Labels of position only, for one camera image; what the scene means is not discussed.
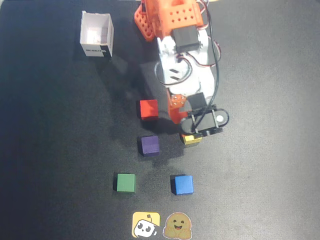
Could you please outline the white gripper with motor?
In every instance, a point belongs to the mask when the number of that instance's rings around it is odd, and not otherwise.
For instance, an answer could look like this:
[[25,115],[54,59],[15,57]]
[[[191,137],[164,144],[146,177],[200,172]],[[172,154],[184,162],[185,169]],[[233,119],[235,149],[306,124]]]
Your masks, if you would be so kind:
[[180,124],[183,118],[188,116],[188,112],[204,111],[206,108],[209,110],[213,106],[208,106],[205,96],[202,92],[190,96],[183,94],[171,94],[167,89],[167,102],[168,102],[168,116],[174,124]]

